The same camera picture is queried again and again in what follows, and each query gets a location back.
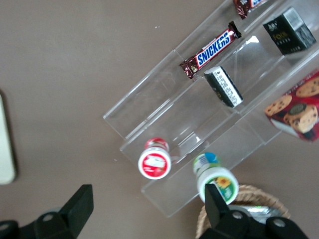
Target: small bottle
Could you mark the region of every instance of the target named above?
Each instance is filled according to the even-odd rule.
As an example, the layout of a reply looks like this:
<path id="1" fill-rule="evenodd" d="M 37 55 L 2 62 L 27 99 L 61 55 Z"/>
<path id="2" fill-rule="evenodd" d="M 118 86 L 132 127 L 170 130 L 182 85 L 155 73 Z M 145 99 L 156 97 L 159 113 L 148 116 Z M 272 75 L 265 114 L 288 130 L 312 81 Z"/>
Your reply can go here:
<path id="1" fill-rule="evenodd" d="M 235 176 L 220 166 L 220 159 L 214 153 L 203 153 L 193 163 L 193 171 L 197 179 L 197 190 L 205 202 L 205 185 L 215 184 L 226 204 L 230 204 L 238 195 L 239 185 Z"/>
<path id="2" fill-rule="evenodd" d="M 140 173 L 149 179 L 161 179 L 171 169 L 171 158 L 168 143 L 162 138 L 149 139 L 142 152 L 138 167 Z"/>

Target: white bottle cap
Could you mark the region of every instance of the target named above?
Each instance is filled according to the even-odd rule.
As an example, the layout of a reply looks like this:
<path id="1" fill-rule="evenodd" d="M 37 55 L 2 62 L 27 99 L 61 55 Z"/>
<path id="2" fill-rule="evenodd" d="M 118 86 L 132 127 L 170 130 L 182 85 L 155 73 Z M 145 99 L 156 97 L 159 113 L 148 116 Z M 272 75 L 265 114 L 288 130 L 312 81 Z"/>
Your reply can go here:
<path id="1" fill-rule="evenodd" d="M 161 179 L 170 172 L 170 155 L 160 147 L 150 147 L 141 154 L 138 167 L 144 177 L 149 179 Z"/>
<path id="2" fill-rule="evenodd" d="M 238 195 L 238 181 L 235 176 L 226 168 L 208 168 L 198 176 L 197 190 L 203 202 L 205 202 L 206 184 L 215 184 L 226 204 L 233 202 Z"/>

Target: packaged snack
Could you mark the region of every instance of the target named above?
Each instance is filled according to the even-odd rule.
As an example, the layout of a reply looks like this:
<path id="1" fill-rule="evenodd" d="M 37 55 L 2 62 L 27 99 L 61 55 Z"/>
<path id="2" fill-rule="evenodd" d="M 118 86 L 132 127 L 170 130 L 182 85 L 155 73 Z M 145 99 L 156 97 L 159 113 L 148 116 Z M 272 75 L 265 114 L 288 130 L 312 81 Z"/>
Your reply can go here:
<path id="1" fill-rule="evenodd" d="M 314 141 L 319 137 L 319 68 L 265 108 L 271 123 L 294 136 Z"/>
<path id="2" fill-rule="evenodd" d="M 264 28 L 284 55 L 306 50 L 316 43 L 316 39 L 293 7 L 264 24 Z"/>
<path id="3" fill-rule="evenodd" d="M 234 0 L 234 4 L 241 19 L 245 19 L 249 12 L 266 1 L 267 0 Z"/>
<path id="4" fill-rule="evenodd" d="M 243 97 L 224 68 L 221 66 L 213 67 L 205 71 L 204 74 L 210 86 L 225 105 L 234 108 L 243 102 Z"/>
<path id="5" fill-rule="evenodd" d="M 241 37 L 235 23 L 232 21 L 221 35 L 204 46 L 194 56 L 183 61 L 180 66 L 189 78 L 193 78 L 196 72 L 203 68 L 208 62 L 221 53 L 234 40 Z"/>

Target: clear acrylic organizer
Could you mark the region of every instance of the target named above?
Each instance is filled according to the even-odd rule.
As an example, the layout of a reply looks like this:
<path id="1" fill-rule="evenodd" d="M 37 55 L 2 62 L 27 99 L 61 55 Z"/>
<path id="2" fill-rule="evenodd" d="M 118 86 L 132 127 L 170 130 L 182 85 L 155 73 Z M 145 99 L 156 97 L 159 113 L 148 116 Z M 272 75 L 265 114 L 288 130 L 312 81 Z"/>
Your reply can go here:
<path id="1" fill-rule="evenodd" d="M 232 0 L 224 1 L 189 37 L 154 67 L 105 115 L 106 122 L 124 139 L 121 152 L 137 167 L 145 142 L 164 138 L 174 159 L 171 172 L 149 181 L 144 195 L 171 216 L 198 195 L 193 159 L 214 152 L 222 166 L 236 166 L 280 134 L 264 108 L 319 67 L 319 45 L 283 56 L 262 26 L 293 6 L 319 40 L 318 0 L 269 0 L 241 20 Z M 243 37 L 215 57 L 193 80 L 179 64 L 194 55 L 235 21 Z M 218 99 L 204 71 L 222 66 L 243 96 L 231 109 Z"/>

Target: cookie box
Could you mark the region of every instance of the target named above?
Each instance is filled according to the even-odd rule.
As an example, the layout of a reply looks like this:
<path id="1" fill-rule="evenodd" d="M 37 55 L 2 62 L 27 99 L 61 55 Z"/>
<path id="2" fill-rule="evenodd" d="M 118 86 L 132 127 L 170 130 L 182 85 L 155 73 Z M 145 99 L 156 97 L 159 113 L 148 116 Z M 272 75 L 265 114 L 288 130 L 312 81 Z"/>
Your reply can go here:
<path id="1" fill-rule="evenodd" d="M 314 141 L 319 137 L 319 68 L 265 108 L 278 129 Z"/>

